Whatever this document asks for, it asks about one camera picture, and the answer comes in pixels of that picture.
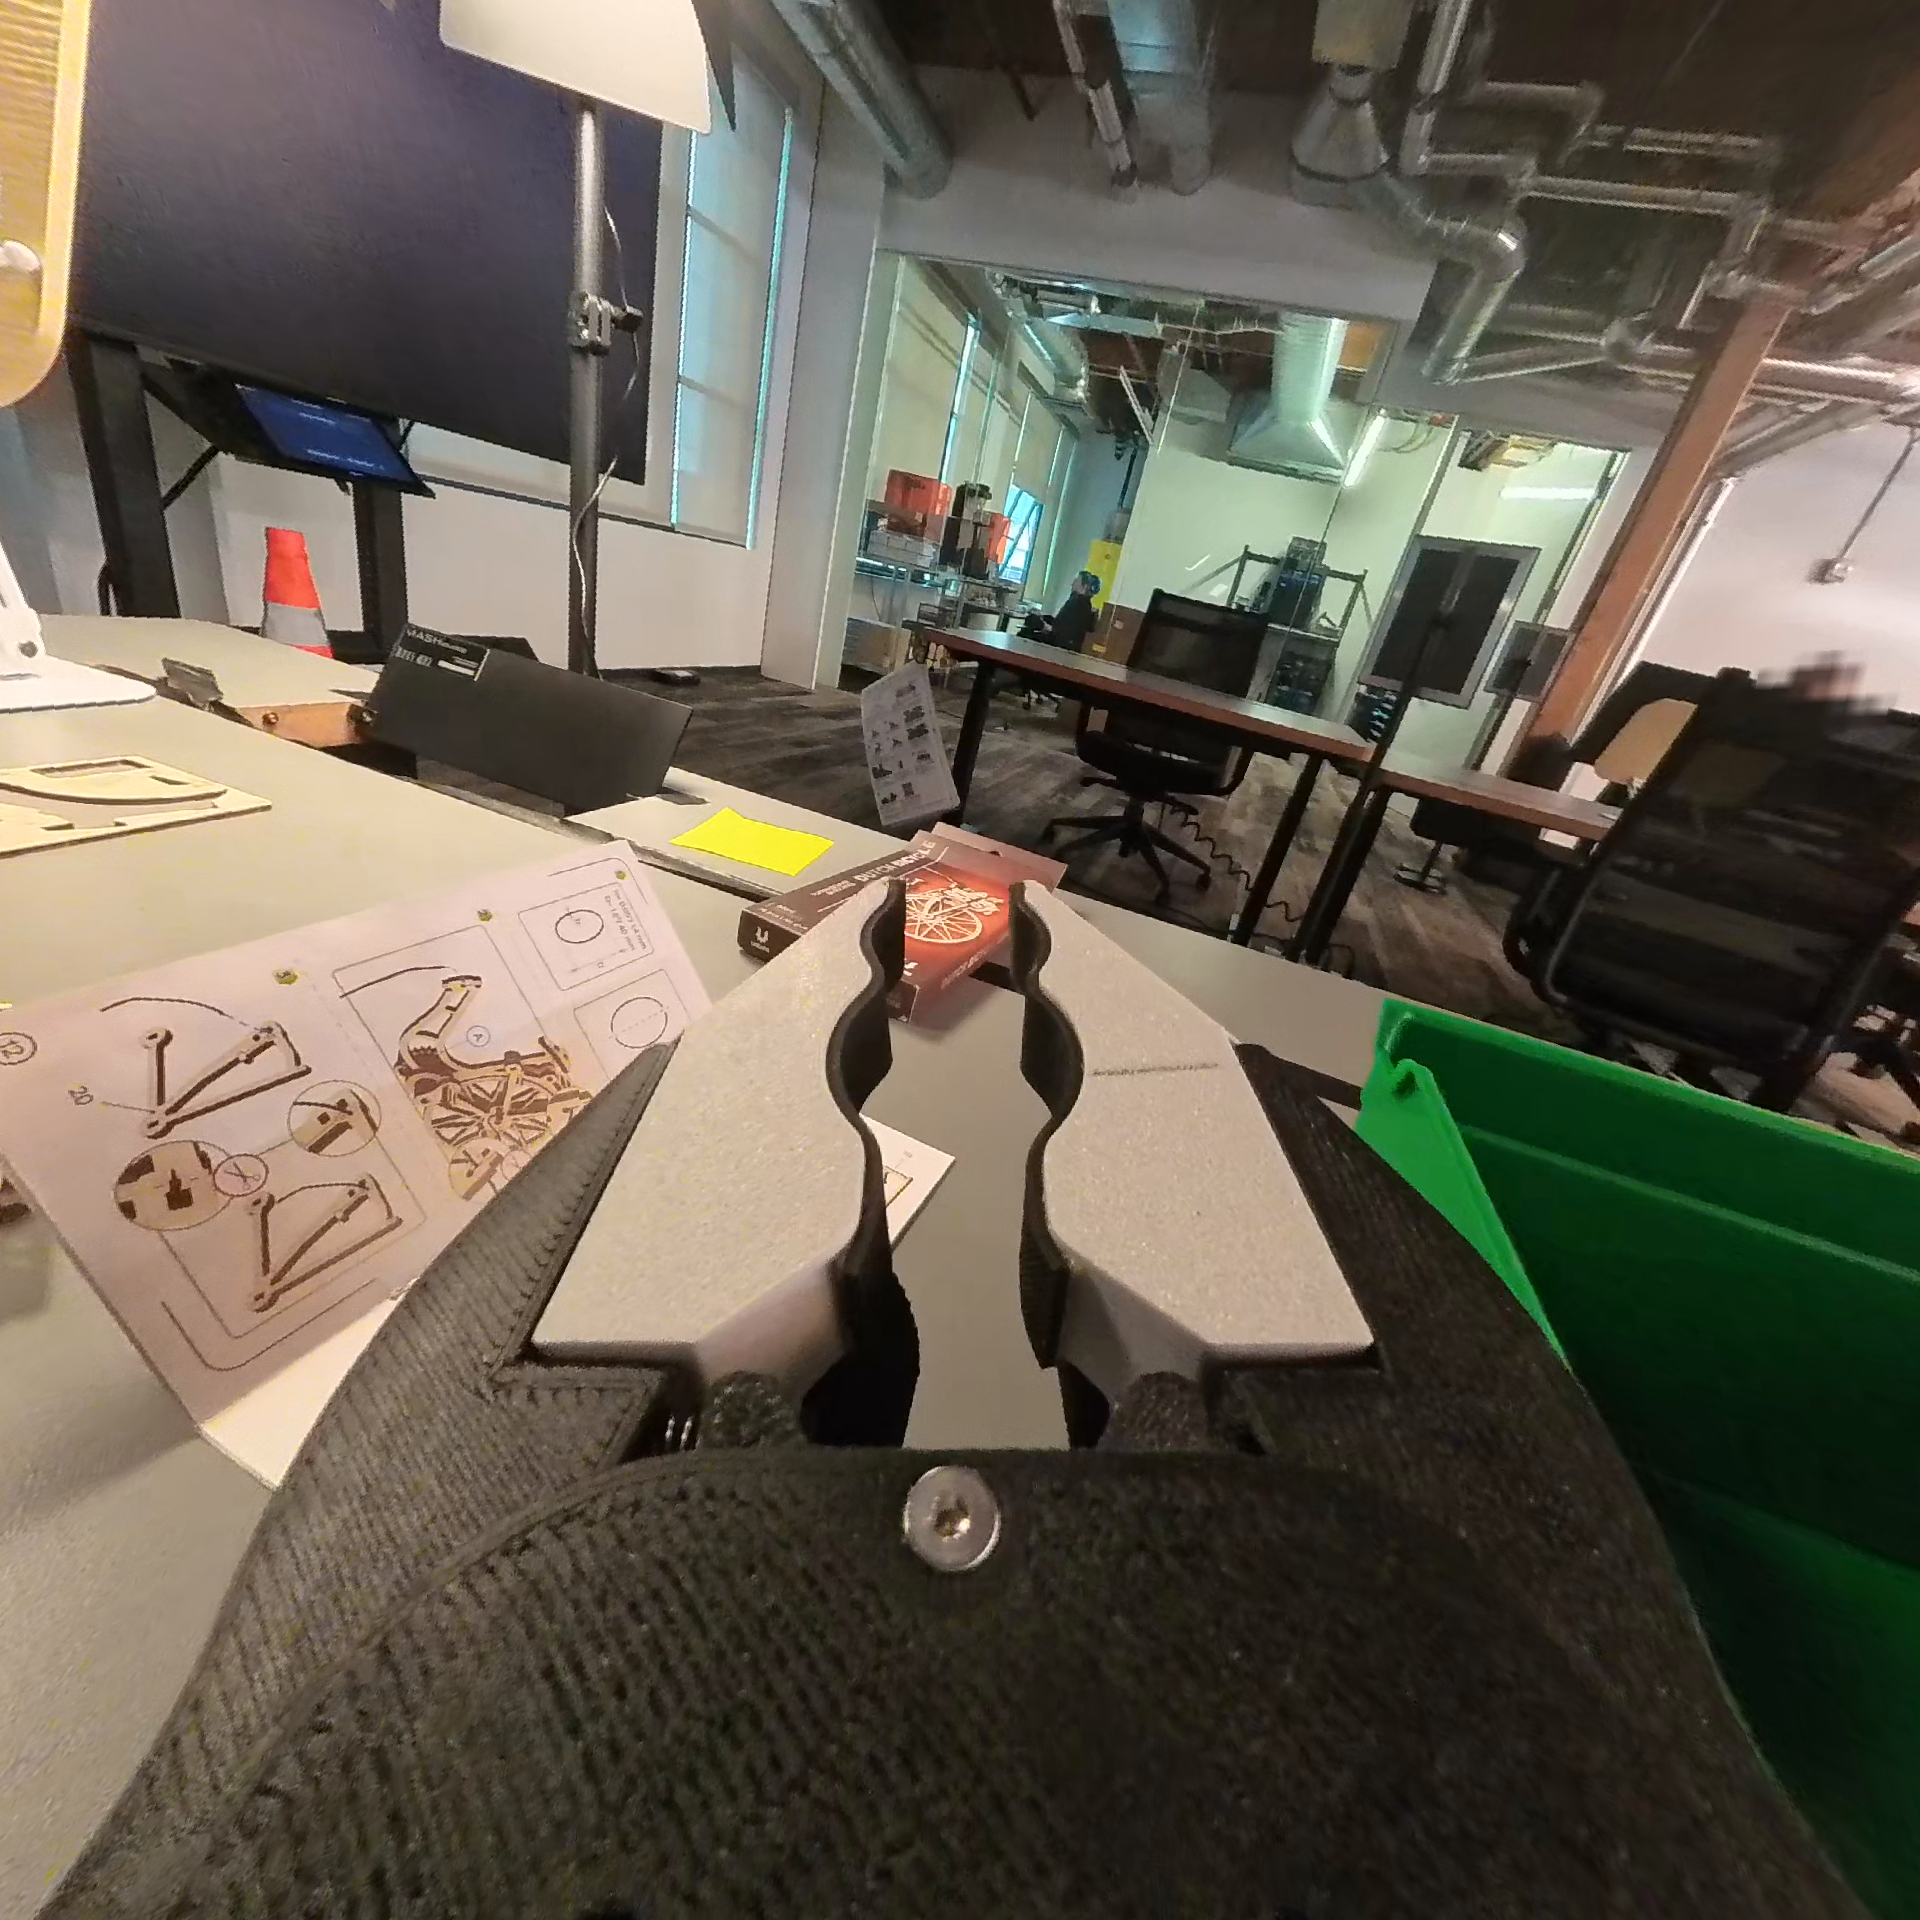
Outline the wooden parts sheet curved cutout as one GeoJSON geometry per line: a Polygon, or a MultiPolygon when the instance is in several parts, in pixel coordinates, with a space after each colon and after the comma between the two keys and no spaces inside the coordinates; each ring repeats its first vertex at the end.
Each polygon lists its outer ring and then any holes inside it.
{"type": "Polygon", "coordinates": [[[208,825],[272,802],[148,756],[4,769],[4,857],[208,825]]]}

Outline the assembly instruction booklet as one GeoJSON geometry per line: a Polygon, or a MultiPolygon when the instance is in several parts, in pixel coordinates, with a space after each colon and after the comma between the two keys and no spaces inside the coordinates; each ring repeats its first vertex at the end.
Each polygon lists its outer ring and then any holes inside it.
{"type": "MultiPolygon", "coordinates": [[[[618,844],[17,1012],[4,1170],[204,1438],[279,1486],[431,1260],[589,1147],[633,1070],[644,1106],[720,1003],[618,844]]],[[[825,1431],[888,1429],[834,1407],[854,1361],[757,1376],[825,1431]]]]}

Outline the wooden book stand white base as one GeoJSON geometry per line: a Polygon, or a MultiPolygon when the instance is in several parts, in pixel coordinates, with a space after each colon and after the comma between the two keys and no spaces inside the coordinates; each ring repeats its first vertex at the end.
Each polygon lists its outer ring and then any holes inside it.
{"type": "MultiPolygon", "coordinates": [[[[4,413],[49,376],[67,332],[91,4],[4,6],[4,413]]],[[[142,704],[126,676],[58,660],[4,555],[4,712],[142,704]]]]}

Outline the studio light panel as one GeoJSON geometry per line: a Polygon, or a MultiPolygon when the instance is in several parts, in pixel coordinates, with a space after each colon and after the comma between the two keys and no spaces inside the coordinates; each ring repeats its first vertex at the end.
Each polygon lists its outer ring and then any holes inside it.
{"type": "Polygon", "coordinates": [[[736,129],[731,4],[440,4],[460,55],[649,117],[665,129],[736,129]]]}

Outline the shelf with orange machines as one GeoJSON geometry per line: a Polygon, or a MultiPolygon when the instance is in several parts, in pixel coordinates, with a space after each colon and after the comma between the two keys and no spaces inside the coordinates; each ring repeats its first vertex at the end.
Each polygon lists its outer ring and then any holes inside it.
{"type": "Polygon", "coordinates": [[[1047,502],[1012,484],[947,488],[892,469],[867,504],[851,618],[909,630],[1000,630],[1019,620],[1047,502]]]}

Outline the pale wooden chair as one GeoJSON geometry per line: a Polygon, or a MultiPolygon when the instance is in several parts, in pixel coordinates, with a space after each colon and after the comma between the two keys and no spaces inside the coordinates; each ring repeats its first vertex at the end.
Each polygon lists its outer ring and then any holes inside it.
{"type": "Polygon", "coordinates": [[[1638,708],[1593,756],[1606,788],[1642,788],[1696,718],[1696,702],[1656,698],[1638,708]]]}

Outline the brown clipboard with clip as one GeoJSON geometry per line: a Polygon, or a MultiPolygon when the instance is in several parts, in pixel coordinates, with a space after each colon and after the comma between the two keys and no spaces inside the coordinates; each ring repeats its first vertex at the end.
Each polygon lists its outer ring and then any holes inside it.
{"type": "Polygon", "coordinates": [[[307,751],[345,756],[371,747],[369,708],[345,694],[292,704],[233,704],[211,670],[171,659],[164,659],[158,694],[307,751]]]}

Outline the black mesh office chair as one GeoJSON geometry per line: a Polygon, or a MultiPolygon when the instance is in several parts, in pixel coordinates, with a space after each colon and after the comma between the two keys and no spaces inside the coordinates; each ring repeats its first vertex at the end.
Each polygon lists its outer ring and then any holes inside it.
{"type": "Polygon", "coordinates": [[[1504,951],[1606,1057],[1790,1112],[1914,944],[1917,718],[1836,676],[1726,670],[1612,831],[1538,880],[1504,951]]]}

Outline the printed leaflet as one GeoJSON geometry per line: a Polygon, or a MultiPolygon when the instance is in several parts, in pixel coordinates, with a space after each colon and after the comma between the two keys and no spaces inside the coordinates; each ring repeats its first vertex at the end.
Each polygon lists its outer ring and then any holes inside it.
{"type": "Polygon", "coordinates": [[[857,698],[863,760],[883,831],[906,835],[956,817],[961,796],[924,665],[903,665],[857,698]]]}

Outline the orange traffic cone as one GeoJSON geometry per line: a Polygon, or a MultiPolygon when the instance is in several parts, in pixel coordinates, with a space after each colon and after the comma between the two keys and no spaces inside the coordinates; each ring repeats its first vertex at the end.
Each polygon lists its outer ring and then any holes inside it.
{"type": "Polygon", "coordinates": [[[265,530],[261,627],[265,641],[333,660],[326,605],[307,542],[292,528],[265,530]]]}

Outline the large dark blue screen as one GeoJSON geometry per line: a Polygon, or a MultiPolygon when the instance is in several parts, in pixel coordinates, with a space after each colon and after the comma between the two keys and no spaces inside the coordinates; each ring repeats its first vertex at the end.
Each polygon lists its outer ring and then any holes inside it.
{"type": "Polygon", "coordinates": [[[94,4],[71,326],[568,458],[573,114],[434,4],[94,4]]]}

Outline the dark red product box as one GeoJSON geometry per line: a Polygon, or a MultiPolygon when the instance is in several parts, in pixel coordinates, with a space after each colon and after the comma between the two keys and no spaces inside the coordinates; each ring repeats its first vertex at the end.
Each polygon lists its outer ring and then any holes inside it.
{"type": "Polygon", "coordinates": [[[903,885],[903,963],[890,996],[895,1021],[924,1021],[972,976],[1012,986],[1012,890],[1019,880],[1058,888],[1066,863],[1014,850],[960,825],[924,830],[902,853],[843,876],[750,904],[736,927],[740,951],[770,963],[869,885],[903,885]]]}

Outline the yellow sticky note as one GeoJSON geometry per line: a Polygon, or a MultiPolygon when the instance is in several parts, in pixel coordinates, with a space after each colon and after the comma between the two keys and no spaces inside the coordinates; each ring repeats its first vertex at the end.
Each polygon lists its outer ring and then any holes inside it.
{"type": "Polygon", "coordinates": [[[780,877],[799,877],[834,853],[830,835],[762,824],[731,805],[688,830],[669,846],[780,877]]]}

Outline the small tablet on black stand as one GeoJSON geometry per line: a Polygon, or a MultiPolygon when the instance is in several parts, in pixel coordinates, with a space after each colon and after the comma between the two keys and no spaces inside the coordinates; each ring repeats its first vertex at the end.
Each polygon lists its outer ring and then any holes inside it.
{"type": "Polygon", "coordinates": [[[208,458],[326,478],[347,494],[363,630],[345,637],[345,659],[382,665],[413,611],[404,500],[430,500],[394,420],[178,358],[142,359],[142,388],[204,440],[208,458]]]}

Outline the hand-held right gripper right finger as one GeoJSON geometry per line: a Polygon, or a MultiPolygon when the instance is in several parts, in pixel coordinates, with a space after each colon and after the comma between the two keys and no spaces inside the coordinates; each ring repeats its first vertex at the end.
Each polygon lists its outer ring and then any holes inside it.
{"type": "Polygon", "coordinates": [[[1014,890],[1024,1325],[1084,1381],[1373,1349],[1331,1229],[1234,1038],[1056,892],[1014,890]]]}

